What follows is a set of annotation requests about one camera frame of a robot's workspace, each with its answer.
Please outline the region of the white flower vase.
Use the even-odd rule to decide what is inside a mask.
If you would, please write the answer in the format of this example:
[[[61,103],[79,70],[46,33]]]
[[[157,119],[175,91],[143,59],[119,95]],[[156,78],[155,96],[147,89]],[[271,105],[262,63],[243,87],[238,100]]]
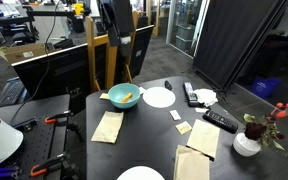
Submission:
[[[261,145],[254,140],[248,139],[244,133],[236,135],[233,147],[237,153],[244,157],[250,157],[261,150]]]

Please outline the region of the black perforated side table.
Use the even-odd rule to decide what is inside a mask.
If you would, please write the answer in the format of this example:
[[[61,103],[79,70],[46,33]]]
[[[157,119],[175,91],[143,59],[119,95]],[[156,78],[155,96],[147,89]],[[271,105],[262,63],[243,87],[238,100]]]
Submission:
[[[60,95],[30,101],[22,108],[20,104],[0,107],[0,118],[12,126],[23,126],[24,140],[20,148],[0,167],[17,166],[20,170],[16,180],[62,180],[63,168],[58,163],[47,173],[31,177],[33,166],[43,164],[65,151],[67,117],[57,123],[47,124],[46,117],[62,114],[69,109],[70,96]]]

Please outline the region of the white pink packet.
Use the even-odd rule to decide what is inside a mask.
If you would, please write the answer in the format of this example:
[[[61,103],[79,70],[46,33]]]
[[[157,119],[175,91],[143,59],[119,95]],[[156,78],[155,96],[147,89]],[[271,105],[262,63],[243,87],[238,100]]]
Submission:
[[[172,116],[174,121],[177,121],[177,120],[181,119],[179,113],[176,110],[171,110],[170,114],[171,114],[171,116]]]

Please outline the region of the crumpled white tissue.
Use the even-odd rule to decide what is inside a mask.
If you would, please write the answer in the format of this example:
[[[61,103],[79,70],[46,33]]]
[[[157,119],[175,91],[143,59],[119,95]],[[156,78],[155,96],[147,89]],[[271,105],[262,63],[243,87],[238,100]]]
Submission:
[[[194,93],[197,95],[198,102],[205,107],[211,106],[218,102],[216,93],[210,89],[196,89]]]

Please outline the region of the orange black clamp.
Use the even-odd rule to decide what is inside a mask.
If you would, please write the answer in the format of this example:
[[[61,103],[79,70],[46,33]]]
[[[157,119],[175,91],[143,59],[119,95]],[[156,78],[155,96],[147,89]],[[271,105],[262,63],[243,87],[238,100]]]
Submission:
[[[53,156],[46,160],[44,163],[33,166],[30,170],[30,176],[37,177],[39,175],[45,174],[50,167],[62,164],[66,159],[67,154],[65,152]]]
[[[50,117],[46,117],[44,119],[44,122],[46,124],[52,124],[52,123],[56,123],[61,118],[68,118],[68,117],[71,117],[72,115],[73,113],[70,110],[67,110],[67,111],[64,111],[63,113],[56,114]]]

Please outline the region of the brown paper bag right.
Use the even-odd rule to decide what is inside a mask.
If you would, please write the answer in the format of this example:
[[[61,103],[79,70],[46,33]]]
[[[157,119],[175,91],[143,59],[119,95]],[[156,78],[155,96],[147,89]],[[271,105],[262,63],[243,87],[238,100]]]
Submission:
[[[187,145],[211,158],[216,158],[219,134],[218,127],[196,119]]]

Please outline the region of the small black remote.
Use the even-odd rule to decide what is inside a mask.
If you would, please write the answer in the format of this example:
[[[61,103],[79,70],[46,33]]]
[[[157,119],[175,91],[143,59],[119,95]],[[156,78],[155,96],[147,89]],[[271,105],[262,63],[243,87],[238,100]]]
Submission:
[[[166,80],[165,83],[164,83],[164,86],[165,86],[166,89],[172,91],[172,85],[169,83],[169,81]]]

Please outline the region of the orange marker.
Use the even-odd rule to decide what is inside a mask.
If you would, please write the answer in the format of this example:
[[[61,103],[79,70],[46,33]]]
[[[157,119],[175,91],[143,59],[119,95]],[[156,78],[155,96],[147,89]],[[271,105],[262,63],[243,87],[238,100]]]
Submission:
[[[128,93],[120,102],[125,103],[132,97],[132,93]]]

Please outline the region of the yellow sticky packet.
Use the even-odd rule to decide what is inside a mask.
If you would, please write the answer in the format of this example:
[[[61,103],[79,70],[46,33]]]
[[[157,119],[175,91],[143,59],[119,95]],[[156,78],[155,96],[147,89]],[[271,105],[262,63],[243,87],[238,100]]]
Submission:
[[[192,129],[192,127],[187,121],[184,121],[184,122],[176,125],[176,129],[179,131],[179,133],[181,135],[183,135],[183,134],[189,132]]]

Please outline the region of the teal bowl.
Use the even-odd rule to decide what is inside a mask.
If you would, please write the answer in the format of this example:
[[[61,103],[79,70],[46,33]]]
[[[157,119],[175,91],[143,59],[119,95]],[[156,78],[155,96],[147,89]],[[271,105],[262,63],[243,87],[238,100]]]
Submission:
[[[132,93],[132,97],[125,103],[120,101],[128,94]],[[121,83],[113,86],[108,91],[110,102],[117,108],[128,109],[137,104],[140,98],[139,87],[131,83]]]

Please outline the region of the cardboard box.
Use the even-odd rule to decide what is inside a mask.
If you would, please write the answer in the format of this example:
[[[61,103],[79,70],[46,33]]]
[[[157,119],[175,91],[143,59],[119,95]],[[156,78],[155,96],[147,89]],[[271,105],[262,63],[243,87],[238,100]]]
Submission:
[[[10,47],[2,51],[0,56],[9,64],[13,64],[45,54],[45,45],[39,43]]]

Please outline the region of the small white paper slip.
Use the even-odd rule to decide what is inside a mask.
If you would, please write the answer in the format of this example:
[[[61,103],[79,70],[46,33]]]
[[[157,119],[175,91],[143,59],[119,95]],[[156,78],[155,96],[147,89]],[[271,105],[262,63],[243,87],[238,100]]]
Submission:
[[[196,112],[205,113],[208,109],[207,108],[195,108]]]

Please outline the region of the black grey remote control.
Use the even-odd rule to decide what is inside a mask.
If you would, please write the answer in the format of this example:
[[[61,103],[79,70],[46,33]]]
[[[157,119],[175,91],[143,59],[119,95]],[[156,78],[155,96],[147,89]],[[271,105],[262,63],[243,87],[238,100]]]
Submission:
[[[186,93],[188,105],[190,107],[197,107],[199,105],[198,98],[197,98],[197,95],[193,91],[192,84],[190,82],[185,82],[183,84],[183,87]]]

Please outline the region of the wooden frame stand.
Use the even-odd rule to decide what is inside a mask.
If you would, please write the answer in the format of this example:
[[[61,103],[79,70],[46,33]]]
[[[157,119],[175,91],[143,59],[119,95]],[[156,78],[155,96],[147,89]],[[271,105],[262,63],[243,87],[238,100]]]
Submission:
[[[109,89],[115,85],[118,46],[112,45],[108,34],[97,35],[93,18],[85,18],[86,45],[90,92]]]

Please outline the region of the brown paper bag left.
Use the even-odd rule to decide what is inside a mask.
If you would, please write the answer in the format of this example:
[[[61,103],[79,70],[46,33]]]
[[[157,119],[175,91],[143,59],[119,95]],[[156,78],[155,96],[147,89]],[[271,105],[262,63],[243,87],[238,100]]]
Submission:
[[[101,118],[91,140],[93,142],[104,142],[114,144],[117,140],[123,123],[124,113],[106,111]]]

